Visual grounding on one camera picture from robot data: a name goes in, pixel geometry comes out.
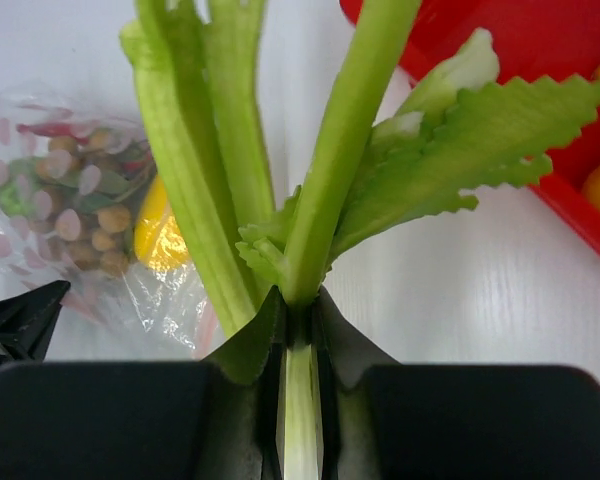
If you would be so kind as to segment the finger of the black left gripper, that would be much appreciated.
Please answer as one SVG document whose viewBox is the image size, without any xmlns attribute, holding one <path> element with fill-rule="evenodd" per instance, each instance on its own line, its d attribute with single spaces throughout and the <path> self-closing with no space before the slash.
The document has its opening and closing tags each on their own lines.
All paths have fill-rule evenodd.
<svg viewBox="0 0 600 480">
<path fill-rule="evenodd" d="M 68 281 L 56 280 L 0 301 L 0 366 L 45 359 L 70 286 Z"/>
</svg>

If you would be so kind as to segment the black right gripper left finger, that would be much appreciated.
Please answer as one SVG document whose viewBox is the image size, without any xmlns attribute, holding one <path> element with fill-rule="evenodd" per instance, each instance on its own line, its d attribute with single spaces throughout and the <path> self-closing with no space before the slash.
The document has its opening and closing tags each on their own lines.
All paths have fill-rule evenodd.
<svg viewBox="0 0 600 480">
<path fill-rule="evenodd" d="M 200 361 L 0 366 L 0 479 L 278 479 L 277 289 Z"/>
</svg>

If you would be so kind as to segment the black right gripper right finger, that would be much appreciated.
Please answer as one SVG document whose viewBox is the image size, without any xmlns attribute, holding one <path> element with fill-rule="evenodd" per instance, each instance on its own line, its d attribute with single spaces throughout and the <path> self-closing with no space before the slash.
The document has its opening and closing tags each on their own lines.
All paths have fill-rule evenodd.
<svg viewBox="0 0 600 480">
<path fill-rule="evenodd" d="M 600 383 L 554 364 L 402 364 L 312 307 L 324 479 L 600 479 Z"/>
</svg>

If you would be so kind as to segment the fake brown grape bunch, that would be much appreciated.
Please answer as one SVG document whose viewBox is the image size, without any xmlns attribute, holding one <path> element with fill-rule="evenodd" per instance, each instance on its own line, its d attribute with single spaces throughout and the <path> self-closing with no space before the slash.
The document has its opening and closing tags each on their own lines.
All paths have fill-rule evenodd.
<svg viewBox="0 0 600 480">
<path fill-rule="evenodd" d="M 35 214 L 41 223 L 53 224 L 68 261 L 79 270 L 120 277 L 129 268 L 128 198 L 135 185 L 124 156 L 132 150 L 125 131 L 101 127 L 86 144 L 68 136 L 51 138 L 46 156 L 35 161 L 40 180 Z"/>
</svg>

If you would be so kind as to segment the clear zip top bag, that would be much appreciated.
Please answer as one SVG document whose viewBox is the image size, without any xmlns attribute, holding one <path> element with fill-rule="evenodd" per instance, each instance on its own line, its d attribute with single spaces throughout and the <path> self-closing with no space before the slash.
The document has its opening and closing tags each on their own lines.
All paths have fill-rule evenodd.
<svg viewBox="0 0 600 480">
<path fill-rule="evenodd" d="M 221 340 L 142 125 L 44 84 L 0 92 L 0 271 L 69 283 L 56 358 L 197 360 Z"/>
</svg>

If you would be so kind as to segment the yellow fake mango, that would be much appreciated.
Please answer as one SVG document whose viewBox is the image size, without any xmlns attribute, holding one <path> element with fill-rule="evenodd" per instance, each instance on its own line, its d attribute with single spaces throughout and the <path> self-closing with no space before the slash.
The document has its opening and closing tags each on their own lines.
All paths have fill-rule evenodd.
<svg viewBox="0 0 600 480">
<path fill-rule="evenodd" d="M 140 263 L 157 272 L 177 269 L 190 259 L 159 176 L 151 182 L 139 210 L 133 250 Z"/>
</svg>

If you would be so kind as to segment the fake green onion stalk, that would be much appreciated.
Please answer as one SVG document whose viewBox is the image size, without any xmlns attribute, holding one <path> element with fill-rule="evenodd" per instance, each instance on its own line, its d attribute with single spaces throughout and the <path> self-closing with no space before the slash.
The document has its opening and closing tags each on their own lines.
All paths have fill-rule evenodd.
<svg viewBox="0 0 600 480">
<path fill-rule="evenodd" d="M 309 308 L 333 262 L 351 189 L 363 172 L 376 114 L 420 10 L 417 1 L 363 4 L 333 84 L 304 182 L 277 208 L 256 98 L 266 5 L 139 1 L 120 32 L 146 135 L 180 232 L 219 321 L 236 334 L 272 287 L 291 310 L 283 475 L 314 479 L 321 465 Z"/>
</svg>

